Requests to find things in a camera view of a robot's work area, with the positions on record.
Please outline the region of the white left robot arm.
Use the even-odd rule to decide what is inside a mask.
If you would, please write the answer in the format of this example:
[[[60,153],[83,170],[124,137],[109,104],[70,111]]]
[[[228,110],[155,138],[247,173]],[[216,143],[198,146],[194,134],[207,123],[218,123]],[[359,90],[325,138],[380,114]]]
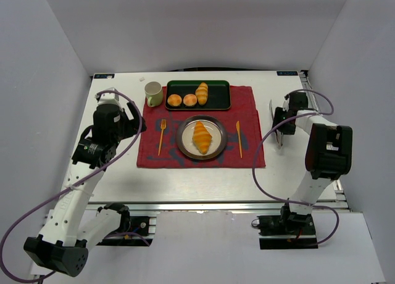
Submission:
[[[23,246],[36,265],[76,277],[94,246],[110,234],[129,231],[129,208],[120,203],[105,205],[93,220],[80,225],[96,185],[118,155],[120,142],[146,130],[137,107],[133,103],[127,106],[132,119],[116,101],[98,104],[93,124],[81,134],[72,156],[66,193],[59,198],[38,236],[27,238]]]

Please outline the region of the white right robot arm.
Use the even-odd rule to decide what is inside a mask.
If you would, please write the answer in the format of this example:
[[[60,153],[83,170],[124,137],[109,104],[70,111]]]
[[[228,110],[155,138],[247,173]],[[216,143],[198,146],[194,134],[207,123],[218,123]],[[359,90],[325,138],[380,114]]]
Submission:
[[[297,128],[309,135],[305,175],[281,208],[283,224],[307,224],[313,205],[323,191],[351,169],[353,131],[349,126],[328,121],[319,111],[311,109],[302,90],[290,92],[285,96],[283,106],[270,111],[279,148],[283,146],[283,137],[294,135]]]

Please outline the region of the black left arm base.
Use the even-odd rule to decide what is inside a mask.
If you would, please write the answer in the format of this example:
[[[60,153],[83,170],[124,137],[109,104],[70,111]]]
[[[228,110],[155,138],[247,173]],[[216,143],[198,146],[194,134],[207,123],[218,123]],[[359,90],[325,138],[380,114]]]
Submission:
[[[103,239],[98,246],[122,246],[122,247],[148,247],[143,237],[149,244],[152,243],[156,231],[156,218],[150,216],[134,216],[131,217],[126,232],[136,233],[136,235],[112,236]]]

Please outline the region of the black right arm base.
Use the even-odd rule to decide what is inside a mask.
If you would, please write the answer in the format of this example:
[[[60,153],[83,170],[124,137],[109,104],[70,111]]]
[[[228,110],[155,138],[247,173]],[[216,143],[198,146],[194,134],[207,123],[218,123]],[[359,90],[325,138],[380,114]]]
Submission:
[[[251,227],[259,231],[261,250],[317,249],[317,235],[312,217],[306,223],[285,221],[279,215],[261,215]]]

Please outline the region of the large striped croissant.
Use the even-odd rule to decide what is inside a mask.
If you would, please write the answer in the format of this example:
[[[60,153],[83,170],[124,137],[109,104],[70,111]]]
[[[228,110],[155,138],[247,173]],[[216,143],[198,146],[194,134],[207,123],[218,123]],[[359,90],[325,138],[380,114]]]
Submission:
[[[197,121],[193,131],[193,144],[201,154],[207,154],[212,142],[212,135],[208,132],[204,124]]]

